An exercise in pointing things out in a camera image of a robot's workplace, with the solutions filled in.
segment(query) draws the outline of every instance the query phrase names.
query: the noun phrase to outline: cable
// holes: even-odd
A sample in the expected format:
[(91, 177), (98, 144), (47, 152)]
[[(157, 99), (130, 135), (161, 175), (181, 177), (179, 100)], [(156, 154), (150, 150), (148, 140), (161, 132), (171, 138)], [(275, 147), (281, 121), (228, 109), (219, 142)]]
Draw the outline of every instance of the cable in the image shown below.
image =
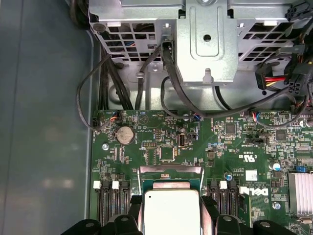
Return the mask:
[(263, 127), (266, 127), (266, 128), (269, 128), (269, 129), (272, 129), (272, 128), (279, 128), (279, 127), (286, 127), (292, 123), (294, 123), (295, 121), (298, 120), (298, 118), (304, 113), (306, 107), (307, 107), (307, 104), (309, 102), (309, 95), (307, 94), (304, 98), (304, 102), (302, 104), (302, 107), (300, 109), (300, 111), (298, 112), (298, 114), (293, 118), (291, 119), (290, 121), (284, 123), (284, 124), (280, 124), (280, 125), (266, 125), (264, 123), (261, 123), (259, 121), (256, 121), (257, 124), (263, 126)]
[[(172, 117), (174, 118), (179, 118), (179, 119), (184, 119), (184, 118), (191, 118), (190, 116), (189, 117), (186, 117), (186, 116), (178, 116), (178, 115), (175, 115), (173, 114), (172, 112), (170, 112), (168, 110), (168, 108), (166, 107), (166, 105), (164, 104), (164, 96), (165, 96), (165, 82), (167, 80), (169, 80), (170, 77), (166, 77), (163, 79), (162, 81), (162, 84), (161, 84), (161, 105), (164, 109), (164, 111), (168, 114), (168, 115), (171, 115)], [(248, 105), (245, 105), (245, 106), (242, 106), (242, 107), (239, 107), (239, 108), (236, 108), (236, 109), (232, 109), (232, 110), (227, 110), (227, 111), (221, 111), (221, 112), (217, 112), (217, 113), (208, 113), (208, 114), (205, 114), (204, 112), (200, 111), (200, 112), (195, 112), (197, 113), (198, 115), (200, 115), (201, 117), (203, 118), (223, 118), (223, 117), (227, 117), (227, 116), (231, 116), (231, 115), (234, 115), (234, 114), (237, 114), (237, 113), (240, 113), (240, 112), (243, 112), (243, 111), (246, 111), (246, 110), (250, 110), (250, 109), (253, 109), (255, 107), (258, 107), (262, 104), (265, 104), (275, 98), (277, 98), (278, 96), (280, 95), (283, 95), (285, 94), (286, 92), (288, 92), (288, 88), (284, 88), (274, 94), (271, 94), (267, 97), (265, 97), (264, 99), (261, 99), (261, 100), (258, 100), (252, 104), (248, 104)]]
[(121, 79), (121, 77), (118, 74), (117, 68), (114, 65), (114, 62), (112, 59), (108, 60), (108, 68), (109, 73), (111, 75), (112, 81), (114, 83), (116, 93), (121, 101), (121, 104), (123, 106), (123, 109), (133, 109), (131, 100), (129, 99), (126, 87)]
[[(143, 63), (139, 72), (144, 72), (146, 70), (147, 66), (152, 61), (154, 61), (160, 54), (161, 54), (161, 45), (159, 45), (155, 49), (155, 51), (149, 56), (149, 58)], [(138, 78), (138, 93), (137, 93), (136, 102), (135, 102), (135, 109), (136, 110), (140, 109), (140, 104), (141, 104), (141, 99), (142, 99), (142, 94), (143, 94), (143, 84), (144, 84), (144, 79)]]
[(143, 83), (144, 83), (143, 78), (139, 78), (138, 79), (138, 93), (137, 93), (136, 102), (135, 102), (135, 110), (140, 109), (142, 93), (143, 93)]
[(175, 66), (170, 54), (170, 51), (168, 48), (164, 48), (163, 51), (163, 62), (165, 63), (165, 66), (167, 68), (169, 77), (171, 79), (172, 85), (176, 91), (176, 93), (178, 94), (180, 100), (184, 103), (184, 105), (186, 105), (188, 107), (188, 109), (194, 111), (195, 113), (197, 113), (198, 115), (200, 115), (201, 117), (204, 118), (222, 118), (222, 117), (226, 117), (226, 116), (230, 116), (236, 113), (240, 113), (242, 111), (246, 111), (249, 109), (253, 109), (257, 106), (260, 106), (264, 103), (267, 103), (273, 99), (275, 99), (276, 97), (285, 94), (286, 92), (288, 92), (288, 87), (272, 94), (269, 95), (267, 97), (265, 97), (264, 99), (261, 99), (259, 101), (256, 101), (252, 104), (248, 104), (233, 110), (227, 110), (227, 111), (221, 111), (221, 112), (217, 112), (217, 113), (210, 113), (210, 114), (206, 114), (203, 111), (201, 111), (200, 109), (198, 109), (191, 101), (190, 99), (187, 97), (186, 93), (184, 92), (184, 90), (181, 87), (181, 84), (179, 82), (179, 79), (177, 77), (176, 71), (175, 71)]
[(104, 127), (106, 127), (107, 125), (109, 125), (110, 120), (106, 121), (103, 125), (98, 126), (98, 127), (92, 127), (88, 124), (88, 122), (86, 121), (83, 111), (82, 111), (82, 106), (81, 106), (81, 102), (80, 102), (80, 91), (84, 85), (84, 83), (91, 78), (91, 76), (98, 71), (98, 69), (100, 69), (100, 67), (110, 58), (109, 55), (105, 56), (98, 64), (97, 66), (84, 78), (84, 80), (78, 85), (77, 87), (77, 92), (76, 92), (76, 104), (77, 104), (77, 109), (78, 109), (78, 113), (79, 113), (79, 117), (82, 120), (83, 124), (93, 130), (93, 131), (99, 131), (101, 129), (103, 129)]
[(217, 96), (218, 100), (220, 101), (220, 103), (221, 103), (227, 110), (231, 110), (231, 107), (226, 103), (226, 101), (225, 101), (224, 98), (222, 97), (220, 87), (219, 87), (219, 86), (215, 86), (214, 88), (215, 88), (216, 96)]

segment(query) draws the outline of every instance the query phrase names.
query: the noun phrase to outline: heatsink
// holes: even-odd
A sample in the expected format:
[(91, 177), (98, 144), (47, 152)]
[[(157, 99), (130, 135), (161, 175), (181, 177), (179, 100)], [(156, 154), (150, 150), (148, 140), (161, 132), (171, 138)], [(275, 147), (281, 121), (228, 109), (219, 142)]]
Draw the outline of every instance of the heatsink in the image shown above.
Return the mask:
[(290, 173), (290, 211), (296, 214), (313, 214), (313, 175)]

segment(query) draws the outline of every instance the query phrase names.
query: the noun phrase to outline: chip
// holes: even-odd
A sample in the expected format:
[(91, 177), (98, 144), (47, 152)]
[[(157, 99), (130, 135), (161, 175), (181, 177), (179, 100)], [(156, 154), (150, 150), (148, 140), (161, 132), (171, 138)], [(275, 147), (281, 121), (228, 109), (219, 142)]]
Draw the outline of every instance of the chip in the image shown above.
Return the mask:
[(232, 134), (236, 133), (236, 126), (234, 123), (227, 123), (225, 126), (225, 134)]
[(286, 130), (277, 130), (276, 131), (276, 141), (287, 141)]

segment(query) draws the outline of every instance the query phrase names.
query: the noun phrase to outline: ram slot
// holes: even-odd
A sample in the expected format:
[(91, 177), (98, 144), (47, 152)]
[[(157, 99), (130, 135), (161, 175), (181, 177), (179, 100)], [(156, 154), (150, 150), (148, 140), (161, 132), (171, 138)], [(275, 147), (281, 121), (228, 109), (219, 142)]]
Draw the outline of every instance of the ram slot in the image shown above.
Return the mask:
[(120, 197), (121, 197), (121, 207), (120, 213), (127, 214), (129, 210), (129, 199), (130, 199), (130, 187), (127, 181), (122, 181), (120, 186)]
[(229, 214), (229, 190), (221, 189), (220, 190), (220, 214)]
[(230, 215), (238, 217), (238, 188), (235, 181), (229, 182), (229, 204), (230, 204)]
[(98, 220), (104, 226), (109, 220), (109, 204), (110, 204), (110, 189), (109, 181), (102, 182), (102, 187), (98, 192)]
[(217, 205), (215, 206), (218, 211), (220, 211), (220, 187), (216, 181), (212, 181), (208, 187), (208, 195), (216, 201)]

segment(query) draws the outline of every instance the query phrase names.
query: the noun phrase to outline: motherboard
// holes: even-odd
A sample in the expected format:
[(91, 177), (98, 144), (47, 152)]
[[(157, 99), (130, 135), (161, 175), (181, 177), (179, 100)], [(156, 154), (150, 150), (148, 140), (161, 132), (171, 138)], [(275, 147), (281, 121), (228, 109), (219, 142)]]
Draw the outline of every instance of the motherboard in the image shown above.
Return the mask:
[[(127, 213), (145, 179), (200, 179), (171, 169), (189, 166), (203, 168), (201, 194), (212, 196), (220, 214), (236, 216), (247, 226), (268, 219), (296, 234), (313, 234), (310, 117), (267, 129), (249, 112), (217, 119), (177, 114), (194, 118), (177, 119), (160, 110), (96, 112), (95, 125), (110, 122), (93, 132), (91, 219), (105, 225), (111, 216)], [(292, 117), (261, 112), (259, 121), (277, 125)], [(168, 170), (141, 173), (142, 166)]]

